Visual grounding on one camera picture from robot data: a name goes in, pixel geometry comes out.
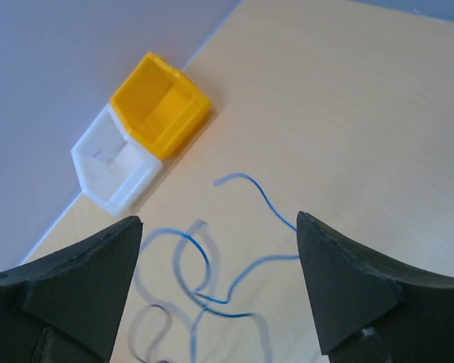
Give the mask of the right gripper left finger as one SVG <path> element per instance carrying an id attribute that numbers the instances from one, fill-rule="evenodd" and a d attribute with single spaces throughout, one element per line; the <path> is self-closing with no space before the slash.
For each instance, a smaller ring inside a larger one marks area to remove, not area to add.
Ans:
<path id="1" fill-rule="evenodd" d="M 0 272 L 0 362 L 109 362 L 141 236 L 128 216 Z"/>

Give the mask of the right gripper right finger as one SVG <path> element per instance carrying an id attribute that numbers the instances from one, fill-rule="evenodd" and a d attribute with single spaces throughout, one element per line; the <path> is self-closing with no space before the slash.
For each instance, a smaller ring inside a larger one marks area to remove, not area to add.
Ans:
<path id="1" fill-rule="evenodd" d="M 454 278 L 408 265 L 297 216 L 321 353 L 332 362 L 454 362 Z"/>

